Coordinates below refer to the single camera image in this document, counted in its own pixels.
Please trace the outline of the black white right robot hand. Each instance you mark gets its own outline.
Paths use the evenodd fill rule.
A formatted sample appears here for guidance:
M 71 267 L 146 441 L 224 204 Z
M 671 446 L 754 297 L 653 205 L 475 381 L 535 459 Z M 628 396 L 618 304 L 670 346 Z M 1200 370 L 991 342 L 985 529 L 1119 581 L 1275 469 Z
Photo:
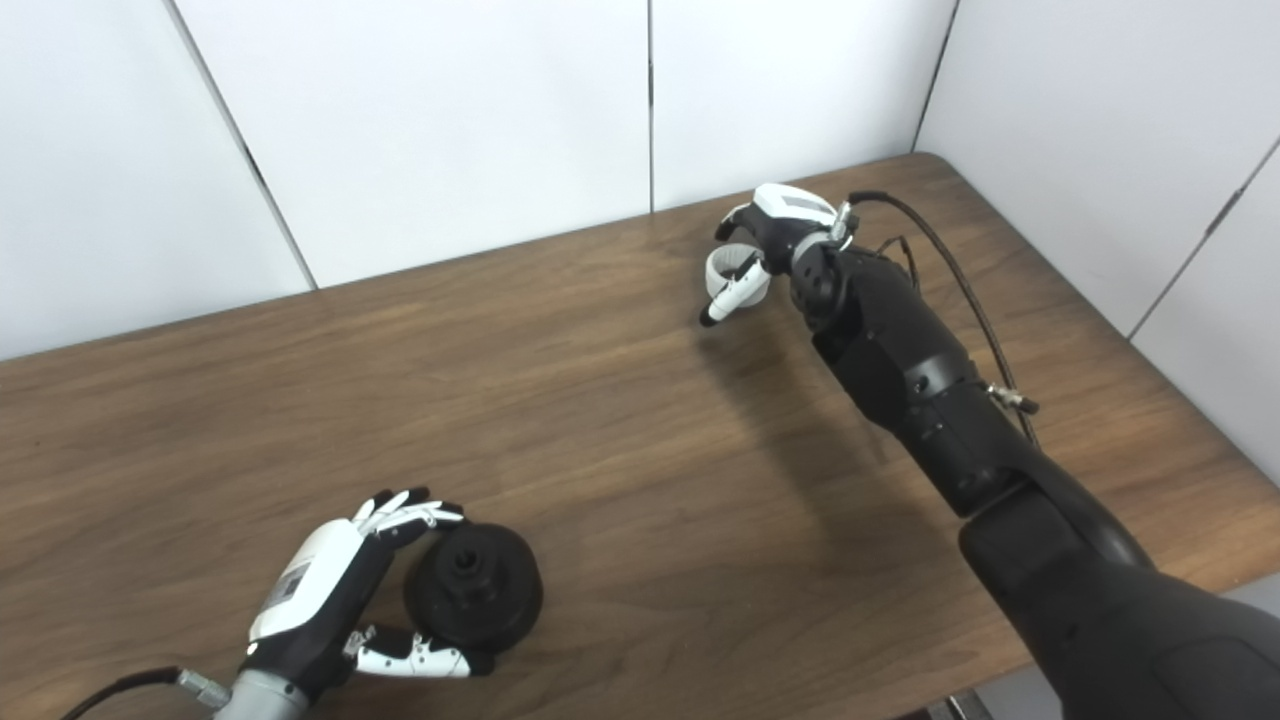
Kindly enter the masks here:
M 758 186 L 749 202 L 733 208 L 716 229 L 719 247 L 704 264 L 709 301 L 699 324 L 721 324 L 741 307 L 758 305 L 777 275 L 787 275 L 814 245 L 845 249 L 855 220 L 851 205 L 835 208 L 790 184 Z

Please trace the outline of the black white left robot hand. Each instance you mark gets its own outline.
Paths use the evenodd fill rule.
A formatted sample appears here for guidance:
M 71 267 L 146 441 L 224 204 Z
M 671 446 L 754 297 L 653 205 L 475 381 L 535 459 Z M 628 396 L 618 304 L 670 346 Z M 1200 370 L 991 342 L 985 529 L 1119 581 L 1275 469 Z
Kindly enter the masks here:
M 384 489 L 355 515 L 321 524 L 301 544 L 259 610 L 242 673 L 305 711 L 355 673 L 396 678 L 488 676 L 490 653 L 426 632 L 358 623 L 396 555 L 431 532 L 467 524 L 460 505 L 426 488 Z

